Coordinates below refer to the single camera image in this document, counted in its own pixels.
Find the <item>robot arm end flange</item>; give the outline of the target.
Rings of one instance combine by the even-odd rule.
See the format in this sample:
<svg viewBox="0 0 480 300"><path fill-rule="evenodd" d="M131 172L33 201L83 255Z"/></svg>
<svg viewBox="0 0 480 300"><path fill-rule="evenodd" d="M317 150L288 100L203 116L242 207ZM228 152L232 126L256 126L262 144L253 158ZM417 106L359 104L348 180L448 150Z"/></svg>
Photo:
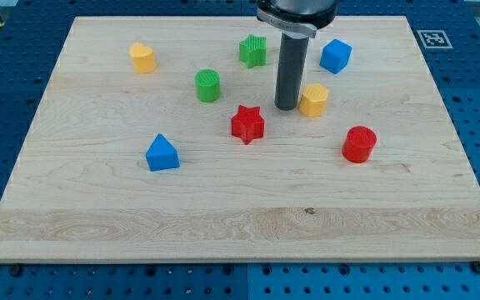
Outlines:
<svg viewBox="0 0 480 300"><path fill-rule="evenodd" d="M258 0L256 17L292 38L315 38L336 17L338 0Z"/></svg>

